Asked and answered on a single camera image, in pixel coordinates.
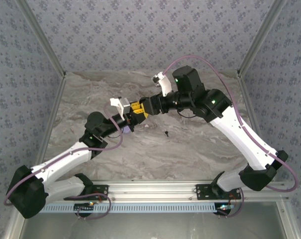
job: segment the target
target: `gray marble table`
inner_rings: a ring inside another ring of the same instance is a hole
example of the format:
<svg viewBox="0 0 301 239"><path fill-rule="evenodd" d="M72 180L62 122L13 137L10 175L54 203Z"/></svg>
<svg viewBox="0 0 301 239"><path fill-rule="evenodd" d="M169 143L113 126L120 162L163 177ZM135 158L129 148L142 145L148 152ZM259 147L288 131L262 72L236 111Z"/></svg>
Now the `gray marble table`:
<svg viewBox="0 0 301 239"><path fill-rule="evenodd" d="M77 72L67 73L66 85L45 161L73 145L84 133L89 113L101 111L112 97L137 101L160 91L150 77L156 71L143 72ZM199 72L207 89L225 92L213 72ZM243 118L249 122L235 72L223 72L234 92ZM115 107L109 107L116 114ZM183 114L191 116L186 110ZM106 138L115 145L119 138ZM122 145L106 151L79 165L63 178L82 172L91 179L213 179L220 171L243 165L245 159L236 147L217 129L203 119L185 119L177 112L149 116L124 135Z"/></svg>

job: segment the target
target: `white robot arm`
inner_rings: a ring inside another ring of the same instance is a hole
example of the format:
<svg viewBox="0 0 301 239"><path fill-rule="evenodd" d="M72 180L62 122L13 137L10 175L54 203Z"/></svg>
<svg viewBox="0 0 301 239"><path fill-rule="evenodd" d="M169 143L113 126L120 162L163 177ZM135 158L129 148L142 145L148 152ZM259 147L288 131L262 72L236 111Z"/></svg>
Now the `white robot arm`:
<svg viewBox="0 0 301 239"><path fill-rule="evenodd" d="M243 119L241 125L231 101L220 90L206 90L195 69L189 66L181 67L173 72L173 76L178 87L176 92L171 90L168 78L160 73L152 80L157 86L164 88L164 94L143 97L132 103L126 98L112 98L111 104L117 107L119 113L111 119L106 119L100 112L91 113L85 124L85 134L79 142L47 162L30 169L22 166L16 170L7 198L25 218L30 218L46 203L92 193L92 183L83 174L63 181L56 180L77 165L97 156L101 150L106 150L107 142L104 138L108 135L124 127L134 131L134 126L143 122L149 115L184 109L190 109L197 117L203 118L220 130L242 152L248 162L244 167L221 172L214 179L211 188L216 197L223 198L222 195L242 186L256 191L262 190L281 166L268 154L276 155L282 161L287 160L287 154L270 147ZM264 153L242 127L245 127L268 153ZM12 190L17 183L20 183L20 186Z"/></svg>

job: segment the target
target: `wall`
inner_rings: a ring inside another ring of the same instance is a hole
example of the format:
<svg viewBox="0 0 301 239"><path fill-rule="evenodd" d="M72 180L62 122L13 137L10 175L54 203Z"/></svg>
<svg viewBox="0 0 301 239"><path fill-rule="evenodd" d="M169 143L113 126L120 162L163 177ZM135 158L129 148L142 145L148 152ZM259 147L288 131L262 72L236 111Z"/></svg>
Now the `wall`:
<svg viewBox="0 0 301 239"><path fill-rule="evenodd" d="M272 0L28 2L66 71L158 69L187 54L225 70L239 67Z"/></svg>
<svg viewBox="0 0 301 239"><path fill-rule="evenodd" d="M60 76L13 0L0 0L0 238L15 170L34 162Z"/></svg>
<svg viewBox="0 0 301 239"><path fill-rule="evenodd" d="M301 226L301 0L288 1L244 79L263 138L299 175L292 204ZM279 177L293 180L285 170Z"/></svg>

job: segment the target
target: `metal frame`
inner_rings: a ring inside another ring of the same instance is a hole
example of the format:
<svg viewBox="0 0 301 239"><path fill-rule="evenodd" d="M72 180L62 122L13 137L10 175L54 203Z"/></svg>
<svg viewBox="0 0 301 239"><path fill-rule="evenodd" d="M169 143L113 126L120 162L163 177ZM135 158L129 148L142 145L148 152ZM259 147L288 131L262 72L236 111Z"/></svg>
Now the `metal frame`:
<svg viewBox="0 0 301 239"><path fill-rule="evenodd" d="M105 213L109 203L81 208L79 213ZM41 213L76 213L74 203L52 203ZM112 203L109 213L216 213L214 203Z"/></svg>
<svg viewBox="0 0 301 239"><path fill-rule="evenodd" d="M62 98L63 90L65 87L65 77L63 76L57 90L57 94L54 99L53 103L53 108L51 111L51 114L48 119L48 123L44 132L44 138L42 139L41 145L39 152L36 157L36 161L34 162L35 165L41 163L44 159L44 155L46 152L47 145L49 143L49 139L51 136L52 128L53 128L53 123L57 114L57 110L60 105L60 101ZM13 208L9 222L6 226L5 234L4 234L4 239L17 239L20 237L22 227L24 224L24 217L18 212L17 209Z"/></svg>
<svg viewBox="0 0 301 239"><path fill-rule="evenodd" d="M257 123L257 119L253 110L253 106L247 92L247 88L244 83L243 76L238 74L239 84L242 92L242 96L248 111L248 115L251 121L252 129L261 136L261 131ZM284 227L285 234L288 239L301 239L300 228L297 224L295 214L292 209L292 205L289 200L280 200L277 202L279 215Z"/></svg>
<svg viewBox="0 0 301 239"><path fill-rule="evenodd" d="M258 32L256 33L250 48L248 49L245 57L238 69L241 76L244 76L249 66L253 62L257 52L261 48L266 36L272 29L272 26L276 22L278 15L284 7L287 0L274 0L267 15L265 16Z"/></svg>
<svg viewBox="0 0 301 239"><path fill-rule="evenodd" d="M42 45L44 52L46 53L47 57L50 59L54 69L61 75L64 76L63 67L58 60L52 46L50 45L49 41L47 40L40 24L38 23L32 9L30 8L29 4L26 0L15 0L16 4L20 8L22 14L24 15L27 23L29 23L30 27L32 28L37 40Z"/></svg>
<svg viewBox="0 0 301 239"><path fill-rule="evenodd" d="M97 180L96 185L108 185L108 196L115 203L217 203L224 200L197 200L196 184L210 184L207 180ZM284 182L271 182L271 186L286 189ZM263 189L260 192L243 187L245 202L281 202L289 200L288 195Z"/></svg>

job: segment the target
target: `cable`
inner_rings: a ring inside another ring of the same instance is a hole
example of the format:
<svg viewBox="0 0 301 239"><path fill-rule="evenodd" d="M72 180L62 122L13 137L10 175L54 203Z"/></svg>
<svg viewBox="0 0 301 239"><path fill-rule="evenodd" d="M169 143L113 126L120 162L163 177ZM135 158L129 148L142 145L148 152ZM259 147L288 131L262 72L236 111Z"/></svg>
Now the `cable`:
<svg viewBox="0 0 301 239"><path fill-rule="evenodd" d="M120 135L120 141L118 144L116 144L115 146L112 146L112 147L109 147L109 148L78 148L78 149L75 149L75 150L72 150L66 154L63 154L61 157L58 157L57 159L53 160L52 162L50 162L49 164L45 165L43 168L35 171L34 173L31 173L30 175L26 176L25 178L21 179L17 184L15 184L11 189L10 191L6 194L5 198L4 198L4 201L3 201L3 204L5 206L11 206L12 203L8 203L8 199L9 197L11 196L11 194L14 192L15 189L17 189L18 186L20 186L22 183L24 183L25 181L27 181L28 179L30 179L31 177L35 176L36 174L40 173L43 169L47 169L48 167L52 166L54 163L62 160L63 158L71 155L71 153L76 153L76 152L79 152L79 151L83 151L83 150L93 150L93 151L109 151L109 150L113 150L113 149L116 149L118 148L122 141L123 141L123 136L122 136L122 133L121 133L121 130L120 130L120 127L118 126L118 124L116 123L116 121L111 117L111 115L108 113L107 111L107 106L108 106L109 103L106 103L104 105L104 112L105 114L108 116L108 118L110 119L110 121L115 125L116 129L118 130L119 132L119 135Z"/></svg>
<svg viewBox="0 0 301 239"><path fill-rule="evenodd" d="M248 137L261 149L263 150L267 155L269 155L270 157L272 157L273 159L275 159L276 161L278 161L280 164L282 164L285 168L287 168L293 175L294 177L294 186L288 189L279 189L279 188L274 188L272 186L266 186L269 189L272 189L274 191L278 191L278 192L282 192L282 193L288 193L291 191L294 191L298 186L299 186L299 180L298 177L296 175L296 173L294 172L294 170L288 165L286 164L284 161L282 161L280 158L278 158L276 155L273 155L272 153L270 153L267 149L265 149L262 145L259 144L259 142L250 134L250 132L247 130L247 128L243 125L242 119L241 119L241 115L239 113L239 109L238 106L236 104L236 101L234 100L234 96L232 94L232 92L230 91L229 87L227 86L227 84L225 83L225 81L222 79L221 74L204 58L199 57L199 56L195 56L195 55L188 55L188 56L183 56L178 58L177 60L175 60L173 63L171 63L163 72L163 75L165 75L167 73L167 71L173 66L175 65L177 62L179 62L180 60L186 59L186 58L196 58L199 60L202 60L203 62L205 62L213 71L214 73L218 76L218 78L221 80L222 84L224 85L226 91L229 93L231 101L233 103L233 107L234 107L234 111L235 111L235 115L240 123L240 126L242 127L242 129L244 130L244 132L248 135Z"/></svg>
<svg viewBox="0 0 301 239"><path fill-rule="evenodd" d="M224 216L227 217L227 218L233 218L234 216L238 215L238 214L240 213L240 211L242 210L243 205L244 205L244 193L243 193L242 188L240 188L240 192L241 192L242 202L241 202L241 205L240 205L238 211L236 211L235 213L233 213L233 214L231 214L231 215L229 215L229 214L227 214L227 213L225 213L225 212L223 212L223 211L221 211L221 210L217 210L217 211L218 211L219 213L224 214Z"/></svg>
<svg viewBox="0 0 301 239"><path fill-rule="evenodd" d="M179 111L177 111L177 113L178 113L181 117L187 118L187 119L191 119L191 118L196 117L196 116L191 116L191 117L184 116L184 115L182 115Z"/></svg>
<svg viewBox="0 0 301 239"><path fill-rule="evenodd" d="M78 210L77 210L77 216L79 219L83 219L83 220L96 220L96 219L100 219L100 218L103 218L105 216L107 216L107 214L110 212L110 209L111 209L111 200L109 198L109 196L107 196L106 194L104 193L91 193L91 194L87 194L87 195L81 195L81 196L74 196L74 197L69 197L68 199L80 199L80 198L87 198L87 197L90 197L90 196L102 196L104 198L106 198L108 201L109 201L109 206L107 208L107 211L105 213L103 213L102 215L100 216L96 216L96 217L89 217L89 218L84 218L84 217L81 217L80 216L80 210L82 209L82 207L80 207Z"/></svg>
<svg viewBox="0 0 301 239"><path fill-rule="evenodd" d="M123 133L124 132L124 128L122 128L121 129L121 133ZM108 136L109 138L118 138L118 137L120 137L120 135L119 136L116 136L116 137L110 137L110 136Z"/></svg>
<svg viewBox="0 0 301 239"><path fill-rule="evenodd" d="M235 198L235 196L232 193L229 193L229 196L230 196L229 205L230 205L231 197L232 197L235 200L235 203L234 203L234 207L235 207L236 206L236 198Z"/></svg>

